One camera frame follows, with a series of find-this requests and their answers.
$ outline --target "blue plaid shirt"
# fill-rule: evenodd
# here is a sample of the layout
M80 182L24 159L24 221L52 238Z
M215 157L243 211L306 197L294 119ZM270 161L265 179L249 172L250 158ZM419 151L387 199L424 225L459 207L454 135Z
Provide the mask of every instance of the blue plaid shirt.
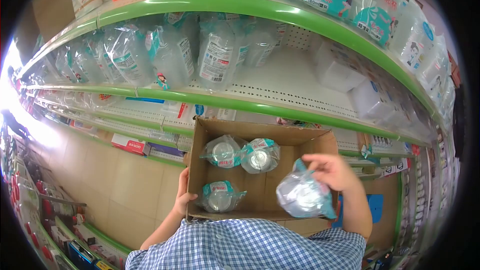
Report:
M360 269L365 246L341 229L305 238L265 219L183 219L167 241L130 252L125 269Z

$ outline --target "blue package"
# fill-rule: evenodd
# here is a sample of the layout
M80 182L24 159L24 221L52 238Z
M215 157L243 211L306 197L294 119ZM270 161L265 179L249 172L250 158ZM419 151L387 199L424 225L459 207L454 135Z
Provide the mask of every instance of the blue package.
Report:
M325 216L335 219L330 188L312 177L302 159L297 159L293 170L276 187L280 206L296 218Z

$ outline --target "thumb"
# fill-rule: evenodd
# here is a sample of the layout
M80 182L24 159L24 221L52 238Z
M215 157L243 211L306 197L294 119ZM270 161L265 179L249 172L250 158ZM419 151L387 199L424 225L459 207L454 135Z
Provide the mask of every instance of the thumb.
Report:
M197 197L198 197L197 194L185 193L178 198L178 201L180 201L183 204L187 204L189 201L193 201L197 199Z

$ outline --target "white box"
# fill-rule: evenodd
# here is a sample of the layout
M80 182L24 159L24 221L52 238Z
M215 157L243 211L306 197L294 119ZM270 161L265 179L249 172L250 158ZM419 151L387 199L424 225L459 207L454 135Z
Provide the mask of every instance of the white box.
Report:
M325 40L315 58L318 59L315 77L329 89L347 93L366 79L355 54L337 42Z
M125 150L129 153L135 153L147 156L150 153L150 145L146 141L140 141L125 135L114 134L112 138L112 145L114 147Z

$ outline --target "product label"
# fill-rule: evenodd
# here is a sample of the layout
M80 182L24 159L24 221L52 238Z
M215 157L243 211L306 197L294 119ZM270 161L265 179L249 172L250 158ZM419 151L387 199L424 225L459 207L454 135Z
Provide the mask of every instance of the product label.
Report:
M210 41L200 67L200 76L213 82L222 82L230 66L233 47L221 47Z
M247 53L248 53L248 45L241 46L240 49L238 50L237 67L240 66L243 63L243 61L245 61L245 57L247 57Z
M185 63L185 67L187 68L188 76L190 76L194 72L194 60L192 58L192 51L190 50L190 41L187 38L184 38L181 39L180 42L177 43L177 45L178 47L180 47L183 62Z
M263 51L263 53L261 54L260 59L258 60L258 62L257 62L257 64L256 64L257 67L261 67L261 66L263 66L263 65L265 64L265 62L266 62L266 60L267 60L267 57L272 53L273 49L274 49L274 46L271 45L271 46L268 46L267 49L265 49L265 50Z

